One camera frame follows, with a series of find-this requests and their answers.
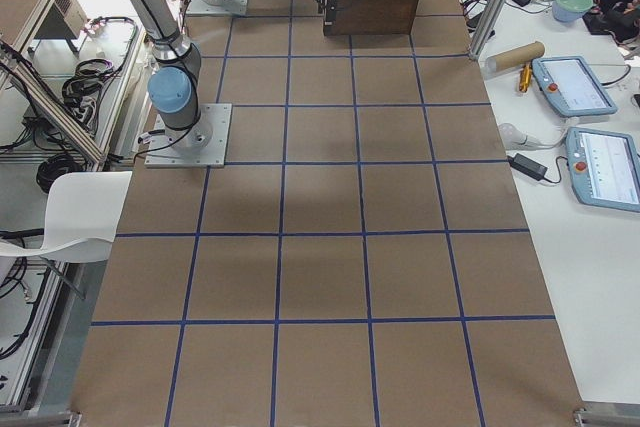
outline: blue joint cap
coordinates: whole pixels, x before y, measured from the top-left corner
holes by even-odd
[[[164,114],[182,110],[191,98],[189,76],[176,67],[164,67],[153,74],[147,84],[147,92],[153,105]]]

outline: paper roll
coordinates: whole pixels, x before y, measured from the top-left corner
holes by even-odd
[[[501,54],[487,57],[487,67],[491,72],[499,72],[501,70],[516,67],[529,62],[530,60],[542,57],[544,55],[544,44],[542,42],[533,42],[523,45],[512,50],[507,50]]]

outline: screen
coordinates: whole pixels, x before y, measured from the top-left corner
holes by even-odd
[[[633,165],[637,155],[623,137],[582,132],[580,141],[587,158],[594,199],[638,205],[638,173]]]
[[[558,85],[558,92],[569,110],[604,109],[609,106],[578,60],[546,61],[544,66]]]

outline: metal mounting plate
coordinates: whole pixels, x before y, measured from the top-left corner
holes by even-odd
[[[248,3],[249,0],[223,0],[222,5],[209,5],[204,0],[191,0],[187,8],[187,17],[245,15]]]
[[[224,167],[227,153],[229,126],[231,125],[231,104],[202,104],[201,115],[206,116],[213,127],[213,137],[209,143],[193,156],[185,156],[173,147],[146,156],[145,165],[149,168],[177,168],[177,167]],[[164,122],[158,116],[154,129],[164,129]],[[151,139],[149,150],[166,146],[167,137],[159,135]]]

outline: white table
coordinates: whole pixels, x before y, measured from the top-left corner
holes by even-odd
[[[495,30],[481,65],[490,55],[539,40],[545,56],[583,56],[602,82],[624,72],[613,41],[591,36],[581,20],[562,24],[550,11],[531,15],[505,6]],[[545,143],[557,140],[563,119],[535,81],[520,94],[517,69],[484,75],[499,124],[510,122]],[[640,69],[634,68],[608,90],[619,111],[583,118],[580,125],[631,134],[640,146],[640,108],[631,100],[639,87]],[[566,155],[563,145],[521,153],[549,167],[552,179],[555,158]],[[586,402],[640,404],[640,215],[578,203],[566,167],[562,171],[556,187],[513,174],[580,394]]]

